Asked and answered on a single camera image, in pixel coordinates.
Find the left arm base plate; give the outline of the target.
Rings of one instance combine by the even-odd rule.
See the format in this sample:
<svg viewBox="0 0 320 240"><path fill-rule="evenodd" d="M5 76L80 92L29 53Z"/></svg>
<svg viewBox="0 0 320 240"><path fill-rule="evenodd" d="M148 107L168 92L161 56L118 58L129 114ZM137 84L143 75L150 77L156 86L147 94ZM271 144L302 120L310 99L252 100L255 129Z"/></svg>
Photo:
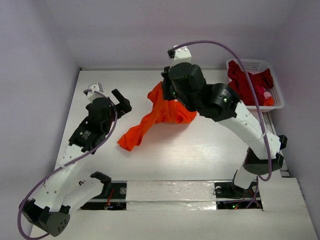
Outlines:
<svg viewBox="0 0 320 240"><path fill-rule="evenodd" d="M127 209L127 182L126 181L115 181L111 183L111 189L108 194L100 194L83 206L81 210L87 211L124 211Z"/></svg>

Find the orange t shirt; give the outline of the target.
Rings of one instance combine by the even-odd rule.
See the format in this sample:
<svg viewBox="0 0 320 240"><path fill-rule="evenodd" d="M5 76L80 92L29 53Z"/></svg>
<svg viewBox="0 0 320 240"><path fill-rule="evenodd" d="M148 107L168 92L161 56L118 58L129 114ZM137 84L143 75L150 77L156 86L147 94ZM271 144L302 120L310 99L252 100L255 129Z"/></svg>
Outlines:
<svg viewBox="0 0 320 240"><path fill-rule="evenodd" d="M145 134L155 124L190 124L196 118L196 112L188 111L177 100L164 99L161 82L148 93L147 98L152 102L151 112L117 141L118 145L127 151L139 146Z"/></svg>

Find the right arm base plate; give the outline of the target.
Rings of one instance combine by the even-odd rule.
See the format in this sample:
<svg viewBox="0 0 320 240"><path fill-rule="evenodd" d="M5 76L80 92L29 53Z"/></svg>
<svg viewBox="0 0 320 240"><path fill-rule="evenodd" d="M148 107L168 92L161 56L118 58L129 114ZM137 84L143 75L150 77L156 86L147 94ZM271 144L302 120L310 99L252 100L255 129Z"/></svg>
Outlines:
<svg viewBox="0 0 320 240"><path fill-rule="evenodd" d="M248 189L237 188L231 181L215 182L213 195L218 210L263 209L256 181Z"/></svg>

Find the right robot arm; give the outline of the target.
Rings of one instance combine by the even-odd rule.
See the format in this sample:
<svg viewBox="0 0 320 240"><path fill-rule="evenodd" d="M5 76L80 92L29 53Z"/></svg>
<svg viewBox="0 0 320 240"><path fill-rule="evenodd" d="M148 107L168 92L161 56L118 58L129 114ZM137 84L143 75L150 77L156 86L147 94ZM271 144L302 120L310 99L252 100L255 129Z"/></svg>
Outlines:
<svg viewBox="0 0 320 240"><path fill-rule="evenodd" d="M189 112L228 128L247 144L245 159L230 183L235 196L246 193L256 177L282 168L280 151L286 147L287 137L267 131L231 87L208 84L201 68L188 62L166 66L161 76L165 100L178 101Z"/></svg>

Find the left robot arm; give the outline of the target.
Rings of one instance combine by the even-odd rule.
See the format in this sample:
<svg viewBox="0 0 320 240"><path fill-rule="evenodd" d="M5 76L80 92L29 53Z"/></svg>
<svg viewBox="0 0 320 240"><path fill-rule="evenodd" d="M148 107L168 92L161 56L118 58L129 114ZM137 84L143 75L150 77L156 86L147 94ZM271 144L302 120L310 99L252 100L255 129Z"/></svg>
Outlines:
<svg viewBox="0 0 320 240"><path fill-rule="evenodd" d="M130 101L118 89L112 94L113 103L103 90L93 86L84 93L90 103L85 107L88 115L82 120L68 140L65 153L54 171L46 176L22 200L18 219L45 232L40 236L57 237L67 227L72 214L95 197L112 196L112 179L96 171L80 176L83 166L104 145L115 130L118 119L132 110Z"/></svg>

